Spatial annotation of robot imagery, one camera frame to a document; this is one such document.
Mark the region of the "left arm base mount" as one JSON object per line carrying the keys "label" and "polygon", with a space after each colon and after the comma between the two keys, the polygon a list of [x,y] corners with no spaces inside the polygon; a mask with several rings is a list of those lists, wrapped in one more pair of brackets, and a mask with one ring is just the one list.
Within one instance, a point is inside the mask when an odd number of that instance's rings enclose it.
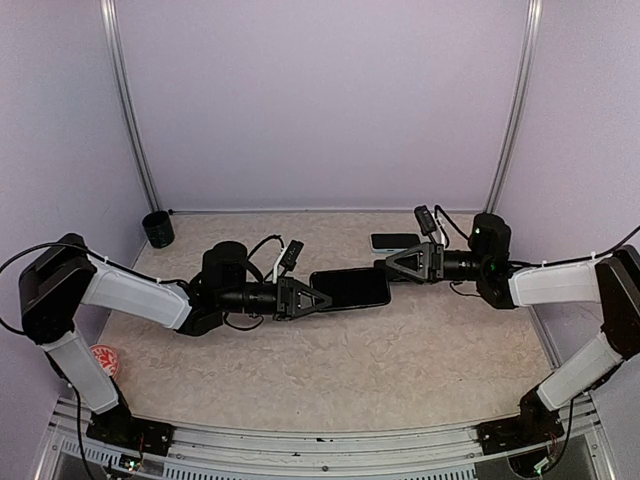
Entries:
{"label": "left arm base mount", "polygon": [[166,422],[144,419],[131,413],[128,403],[118,393],[117,404],[103,413],[91,413],[87,437],[105,444],[166,457],[175,427]]}

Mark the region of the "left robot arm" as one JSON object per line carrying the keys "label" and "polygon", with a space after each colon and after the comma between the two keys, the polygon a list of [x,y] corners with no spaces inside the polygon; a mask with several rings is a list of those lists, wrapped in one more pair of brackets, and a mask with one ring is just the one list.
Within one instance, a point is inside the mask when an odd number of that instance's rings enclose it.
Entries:
{"label": "left robot arm", "polygon": [[329,295],[290,276],[265,280],[247,248],[223,241],[207,250],[190,281],[152,278],[89,250],[67,234],[38,246],[40,256],[18,280],[24,334],[40,346],[79,392],[102,430],[121,445],[140,434],[137,418],[122,407],[122,394],[99,365],[74,323],[91,305],[152,321],[186,336],[202,336],[230,313],[294,320],[332,304]]}

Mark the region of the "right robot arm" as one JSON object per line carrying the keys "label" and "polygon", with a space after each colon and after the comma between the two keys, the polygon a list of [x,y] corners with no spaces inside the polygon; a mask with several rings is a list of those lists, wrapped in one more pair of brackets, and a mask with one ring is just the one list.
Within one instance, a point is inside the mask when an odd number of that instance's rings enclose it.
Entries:
{"label": "right robot arm", "polygon": [[521,399],[521,414],[511,423],[518,442],[535,442],[550,427],[549,412],[638,355],[639,253],[628,241],[601,253],[534,264],[511,259],[511,229],[497,215],[474,217],[466,250],[448,250],[433,238],[438,224],[427,207],[417,207],[414,215],[428,240],[385,260],[389,270],[406,279],[470,281],[495,309],[572,302],[601,306],[603,323],[595,338]]}

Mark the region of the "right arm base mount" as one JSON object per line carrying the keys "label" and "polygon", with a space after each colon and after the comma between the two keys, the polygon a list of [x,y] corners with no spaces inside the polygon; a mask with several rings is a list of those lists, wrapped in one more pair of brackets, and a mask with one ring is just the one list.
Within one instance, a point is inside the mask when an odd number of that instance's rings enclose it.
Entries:
{"label": "right arm base mount", "polygon": [[484,455],[544,443],[565,434],[558,410],[549,410],[535,389],[521,398],[517,415],[482,422],[476,432]]}

